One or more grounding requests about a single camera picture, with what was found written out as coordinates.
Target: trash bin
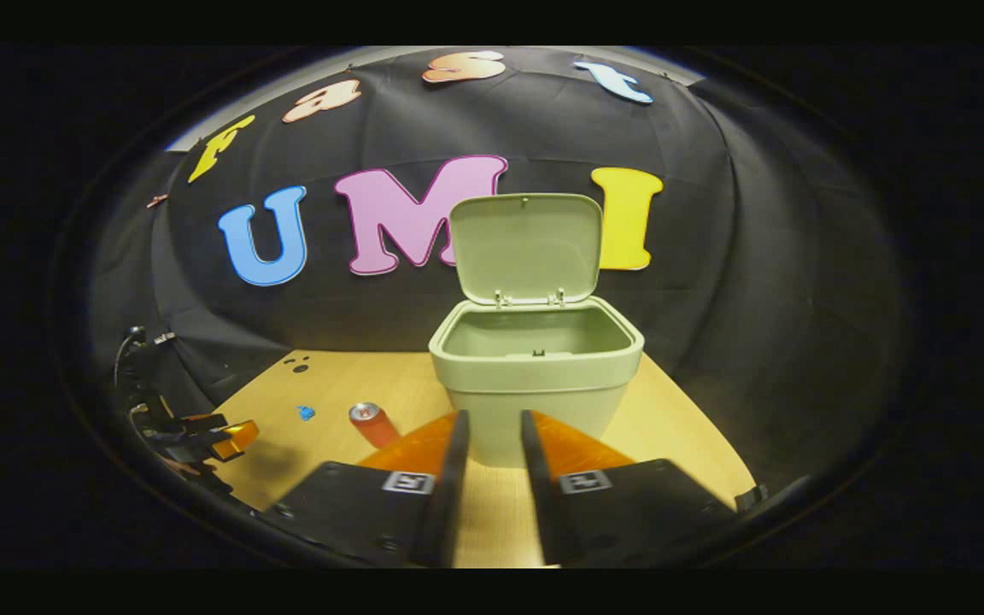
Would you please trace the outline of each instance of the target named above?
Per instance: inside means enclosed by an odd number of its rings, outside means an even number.
[[[601,207],[583,195],[497,195],[458,203],[449,223],[469,300],[427,346],[454,409],[469,410],[473,459],[523,467],[524,409],[601,437],[644,348],[624,316],[590,295]]]

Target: soda can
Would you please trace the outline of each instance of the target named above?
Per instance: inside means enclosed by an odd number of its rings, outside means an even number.
[[[386,416],[386,410],[370,402],[352,406],[348,410],[348,417],[355,429],[375,448],[386,447],[401,437],[394,424],[390,423],[390,417]]]

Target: wooden table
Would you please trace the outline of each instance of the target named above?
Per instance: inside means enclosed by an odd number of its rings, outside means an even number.
[[[298,366],[307,369],[296,372]],[[453,412],[430,354],[296,350],[216,410],[231,424],[253,419],[261,428],[246,455],[215,464],[219,478],[262,510],[326,460],[359,463],[375,451],[348,422],[348,409],[359,401],[385,409],[402,435]],[[298,406],[315,416],[303,421]],[[601,441],[633,460],[671,460],[733,510],[735,495],[754,486],[723,435],[647,354]],[[454,565],[542,567],[524,468],[468,460]]]

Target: letter u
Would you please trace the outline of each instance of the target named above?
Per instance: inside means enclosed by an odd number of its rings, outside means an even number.
[[[226,235],[230,261],[242,280],[253,285],[283,284],[302,271],[306,264],[306,237],[298,218],[298,202],[306,195],[303,186],[291,186],[274,191],[265,199],[265,209],[276,214],[280,234],[280,257],[265,262],[257,256],[253,245],[253,229],[249,227],[254,210],[251,205],[235,207],[219,218],[219,229]]]

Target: letter i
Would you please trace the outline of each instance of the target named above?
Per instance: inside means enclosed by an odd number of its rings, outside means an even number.
[[[644,249],[652,195],[663,182],[635,168],[596,168],[590,178],[606,194],[602,205],[602,269],[643,269],[652,261]]]

